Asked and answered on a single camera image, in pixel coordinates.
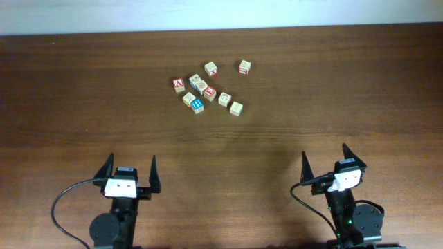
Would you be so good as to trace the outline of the plain wooden block with blue side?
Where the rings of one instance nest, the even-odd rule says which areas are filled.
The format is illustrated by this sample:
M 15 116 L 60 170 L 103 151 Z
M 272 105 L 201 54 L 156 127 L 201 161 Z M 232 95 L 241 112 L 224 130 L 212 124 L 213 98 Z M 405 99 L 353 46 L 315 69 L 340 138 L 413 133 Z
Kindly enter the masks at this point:
M 189 77 L 189 83 L 192 88 L 196 88 L 196 85 L 201 81 L 201 78 L 198 74 L 194 74 L 191 77 Z

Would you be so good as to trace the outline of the red Y wooden block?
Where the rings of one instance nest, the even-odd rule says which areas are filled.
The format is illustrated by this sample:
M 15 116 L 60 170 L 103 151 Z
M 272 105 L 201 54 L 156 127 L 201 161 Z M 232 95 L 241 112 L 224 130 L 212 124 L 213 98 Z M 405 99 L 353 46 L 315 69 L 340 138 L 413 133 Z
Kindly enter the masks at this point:
M 214 62 L 208 62 L 204 65 L 204 70 L 209 77 L 212 77 L 218 73 L 218 68 Z

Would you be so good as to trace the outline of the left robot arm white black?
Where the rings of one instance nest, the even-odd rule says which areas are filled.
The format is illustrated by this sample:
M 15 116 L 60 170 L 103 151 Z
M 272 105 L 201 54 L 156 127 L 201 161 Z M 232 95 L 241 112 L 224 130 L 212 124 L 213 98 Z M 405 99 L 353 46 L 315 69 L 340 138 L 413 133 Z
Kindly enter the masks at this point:
M 89 227 L 89 234 L 94 248 L 131 249 L 133 248 L 138 204 L 148 201 L 153 194 L 161 192 L 161 182 L 152 159 L 149 186 L 139 187 L 138 172 L 134 167 L 113 169 L 114 155 L 110 154 L 104 165 L 94 176 L 94 185 L 100 193 L 111 199 L 109 212 L 99 214 Z

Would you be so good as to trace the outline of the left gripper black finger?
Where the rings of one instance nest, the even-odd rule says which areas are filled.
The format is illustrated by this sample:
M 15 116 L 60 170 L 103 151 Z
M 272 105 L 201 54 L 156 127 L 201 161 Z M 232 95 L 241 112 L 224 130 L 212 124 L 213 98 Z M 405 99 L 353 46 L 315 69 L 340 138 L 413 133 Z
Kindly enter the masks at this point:
M 110 153 L 104 165 L 97 171 L 93 177 L 95 186 L 105 186 L 109 178 L 111 178 L 112 169 L 114 166 L 114 154 Z
M 160 194 L 161 193 L 161 182 L 156 166 L 156 156 L 153 155 L 152 163 L 150 167 L 150 176 L 149 176 L 150 190 L 151 193 Z

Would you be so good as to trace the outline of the red E wooden block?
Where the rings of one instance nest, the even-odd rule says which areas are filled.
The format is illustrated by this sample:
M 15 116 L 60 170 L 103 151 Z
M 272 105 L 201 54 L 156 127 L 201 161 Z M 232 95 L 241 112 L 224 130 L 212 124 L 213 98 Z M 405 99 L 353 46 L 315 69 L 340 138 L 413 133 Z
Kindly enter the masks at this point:
M 214 89 L 211 86 L 208 86 L 205 90 L 204 90 L 204 97 L 209 100 L 210 102 L 212 102 L 215 97 L 217 95 L 217 91 L 216 89 Z

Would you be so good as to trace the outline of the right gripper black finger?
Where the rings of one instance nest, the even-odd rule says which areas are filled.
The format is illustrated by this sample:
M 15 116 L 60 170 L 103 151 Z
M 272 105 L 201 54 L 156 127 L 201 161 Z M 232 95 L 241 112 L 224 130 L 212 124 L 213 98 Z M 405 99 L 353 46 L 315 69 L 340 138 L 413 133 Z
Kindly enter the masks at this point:
M 311 170 L 307 155 L 305 151 L 302 151 L 302 171 L 300 175 L 300 182 L 307 183 L 314 179 L 314 174 Z
M 345 159 L 353 158 L 361 169 L 366 169 L 367 165 L 345 144 L 342 144 L 343 155 Z

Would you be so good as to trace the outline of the red I wooden block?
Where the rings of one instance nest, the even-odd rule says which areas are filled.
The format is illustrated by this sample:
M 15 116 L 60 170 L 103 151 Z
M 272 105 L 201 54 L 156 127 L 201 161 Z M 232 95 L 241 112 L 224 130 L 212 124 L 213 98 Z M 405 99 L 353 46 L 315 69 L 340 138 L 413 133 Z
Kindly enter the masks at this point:
M 250 69 L 251 69 L 251 63 L 250 63 L 250 62 L 248 62 L 248 61 L 246 61 L 246 60 L 242 60 L 242 61 L 240 62 L 240 64 L 239 64 L 239 68 L 238 68 L 238 71 L 239 71 L 241 74 L 248 75 Z

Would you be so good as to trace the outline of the green R wooden block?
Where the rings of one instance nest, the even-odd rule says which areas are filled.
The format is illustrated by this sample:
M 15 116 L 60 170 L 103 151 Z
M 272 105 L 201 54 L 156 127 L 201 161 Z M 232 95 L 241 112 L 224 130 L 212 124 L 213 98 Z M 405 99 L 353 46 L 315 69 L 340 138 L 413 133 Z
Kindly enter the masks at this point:
M 243 110 L 243 104 L 234 101 L 230 106 L 230 113 L 235 116 L 240 116 Z

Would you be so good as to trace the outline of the blue H wooden block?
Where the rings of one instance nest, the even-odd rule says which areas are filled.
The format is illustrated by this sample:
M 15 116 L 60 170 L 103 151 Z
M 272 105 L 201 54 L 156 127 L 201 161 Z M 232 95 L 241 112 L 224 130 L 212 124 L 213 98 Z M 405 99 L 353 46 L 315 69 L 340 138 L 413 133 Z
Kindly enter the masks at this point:
M 199 98 L 196 98 L 195 100 L 193 100 L 190 103 L 190 106 L 195 114 L 201 113 L 204 110 L 204 104 Z

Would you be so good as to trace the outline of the plain wooden block bird drawing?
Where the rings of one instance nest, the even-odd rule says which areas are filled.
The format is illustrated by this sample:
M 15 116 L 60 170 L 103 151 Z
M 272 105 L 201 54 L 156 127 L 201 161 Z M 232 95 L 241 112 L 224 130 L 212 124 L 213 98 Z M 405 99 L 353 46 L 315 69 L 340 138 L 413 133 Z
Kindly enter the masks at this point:
M 192 101 L 194 101 L 196 99 L 196 97 L 191 93 L 191 92 L 187 92 L 183 97 L 183 103 L 187 106 L 190 107 Z

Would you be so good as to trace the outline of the red A wooden block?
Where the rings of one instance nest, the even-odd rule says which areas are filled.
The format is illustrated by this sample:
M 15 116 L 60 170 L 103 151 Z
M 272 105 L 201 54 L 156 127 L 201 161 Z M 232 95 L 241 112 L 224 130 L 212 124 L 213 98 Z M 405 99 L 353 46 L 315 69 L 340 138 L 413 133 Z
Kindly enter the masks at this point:
M 185 85 L 184 85 L 184 81 L 183 78 L 176 78 L 172 80 L 173 86 L 174 86 L 174 90 L 179 93 L 182 91 L 185 91 Z

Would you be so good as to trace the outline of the wooden block red side drawing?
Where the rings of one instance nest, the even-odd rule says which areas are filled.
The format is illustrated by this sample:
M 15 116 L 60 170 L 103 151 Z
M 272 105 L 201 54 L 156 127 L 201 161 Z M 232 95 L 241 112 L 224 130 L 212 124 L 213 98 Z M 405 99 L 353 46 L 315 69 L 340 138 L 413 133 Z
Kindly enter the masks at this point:
M 231 100 L 232 100 L 231 95 L 229 95 L 225 92 L 222 92 L 219 96 L 218 103 L 220 105 L 222 105 L 223 107 L 227 107 Z

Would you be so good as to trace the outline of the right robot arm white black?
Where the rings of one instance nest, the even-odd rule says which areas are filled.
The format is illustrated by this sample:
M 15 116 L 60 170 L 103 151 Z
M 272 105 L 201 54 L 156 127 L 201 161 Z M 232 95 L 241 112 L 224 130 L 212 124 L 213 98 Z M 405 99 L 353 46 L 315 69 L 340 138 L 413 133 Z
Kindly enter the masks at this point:
M 375 248 L 382 240 L 383 207 L 368 200 L 356 200 L 352 188 L 363 182 L 367 165 L 343 144 L 344 159 L 335 162 L 334 170 L 315 177 L 307 155 L 302 153 L 301 186 L 309 185 L 312 195 L 323 194 L 332 216 L 327 221 L 335 239 L 328 248 Z

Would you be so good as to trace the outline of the plain wooden block drawing top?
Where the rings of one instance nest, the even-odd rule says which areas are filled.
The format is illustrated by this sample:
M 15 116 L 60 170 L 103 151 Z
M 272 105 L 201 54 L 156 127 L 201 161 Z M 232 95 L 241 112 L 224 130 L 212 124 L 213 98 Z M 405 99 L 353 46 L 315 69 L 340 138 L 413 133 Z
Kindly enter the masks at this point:
M 200 95 L 203 95 L 204 91 L 208 88 L 208 85 L 204 80 L 201 80 L 195 84 L 195 88 Z

